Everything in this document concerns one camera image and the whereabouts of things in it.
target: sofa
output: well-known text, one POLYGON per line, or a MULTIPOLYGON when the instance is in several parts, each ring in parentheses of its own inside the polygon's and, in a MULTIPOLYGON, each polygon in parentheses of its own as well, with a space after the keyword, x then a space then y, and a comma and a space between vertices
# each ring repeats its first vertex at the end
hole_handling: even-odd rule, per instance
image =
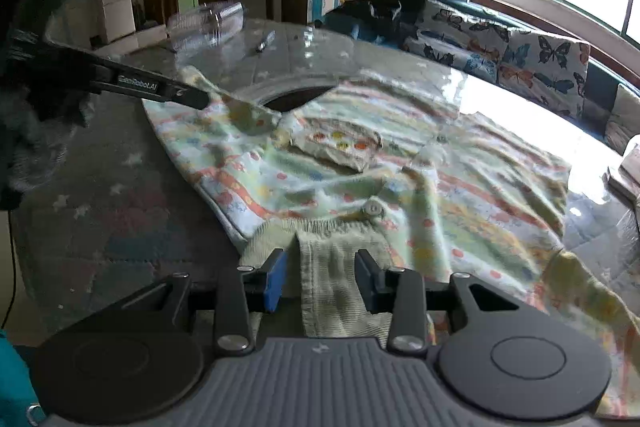
MULTIPOLYGON (((505 28, 520 28, 523 32, 530 30, 536 34, 540 33, 542 35, 547 35, 540 32, 534 26, 531 26, 521 20, 472 2, 464 0, 427 0, 424 3, 425 6, 430 2, 434 4, 443 4, 450 10, 459 12, 460 15, 469 16, 470 19, 495 23, 495 25, 504 26, 505 28)), ((421 24, 426 22, 425 19, 427 18, 423 17, 423 13, 403 13, 399 23, 393 25, 394 31, 392 32, 392 35, 389 31, 385 32, 385 34, 380 34, 378 28, 372 28, 366 20, 359 20, 352 16, 345 16, 343 12, 329 12, 325 16, 322 26, 327 29, 349 35, 355 39, 371 41, 383 46, 396 47, 425 56, 423 52, 417 52, 416 48, 418 47, 418 44, 414 42, 416 34, 420 33, 421 27, 424 27, 421 26, 421 24)), ((441 55, 437 53, 435 56, 428 53, 426 58, 437 59, 440 56, 441 55)), ((500 68, 501 59, 502 57, 498 60, 498 68, 500 68)), ((492 77, 485 78, 482 74, 472 74, 476 74, 476 76, 480 76, 480 78, 484 78, 487 81, 491 81, 501 87, 505 87, 497 78, 493 80, 492 77)), ((558 114, 563 118, 566 118, 579 126, 591 136, 607 143, 609 146, 612 146, 612 148, 618 150, 618 152, 622 152, 628 138, 634 134, 638 134, 639 131, 628 131, 627 134, 630 136, 626 136, 622 143, 614 146, 611 143, 611 140, 607 139, 607 123, 610 123, 612 113, 614 112, 616 97, 621 89, 620 86, 623 86, 626 97, 631 97, 631 99, 633 99, 633 103, 638 102, 640 104, 640 90, 617 73, 604 66, 602 63, 594 60, 592 57, 588 57, 588 63, 585 64, 584 75, 580 73, 577 74, 580 78, 583 76, 585 77, 584 83, 580 86, 580 95, 584 98, 584 105, 580 108, 579 114, 576 114, 575 111, 566 110, 556 112, 558 112, 558 114)), ((633 128, 634 123, 632 122, 628 126, 633 128)))

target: metal screw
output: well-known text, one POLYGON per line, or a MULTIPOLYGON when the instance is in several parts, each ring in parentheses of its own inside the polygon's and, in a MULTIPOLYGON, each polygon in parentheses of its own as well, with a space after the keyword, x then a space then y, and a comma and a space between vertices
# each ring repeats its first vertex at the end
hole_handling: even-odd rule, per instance
POLYGON ((364 211, 369 214, 369 216, 375 217, 382 214, 383 209, 382 205, 377 201, 367 201, 364 205, 364 211))
POLYGON ((391 345, 403 353, 416 353, 424 347, 424 341, 413 335, 400 335, 392 338, 391 345))
POLYGON ((242 335, 223 335, 218 339, 218 345, 226 351, 242 351, 249 347, 249 341, 242 335))

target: bottle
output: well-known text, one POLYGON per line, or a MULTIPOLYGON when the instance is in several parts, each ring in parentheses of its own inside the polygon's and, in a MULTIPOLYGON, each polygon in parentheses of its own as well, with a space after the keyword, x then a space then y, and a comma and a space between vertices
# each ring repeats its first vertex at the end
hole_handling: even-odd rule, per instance
POLYGON ((167 32, 174 51, 189 56, 228 41, 243 22, 241 3, 213 2, 172 15, 167 32))

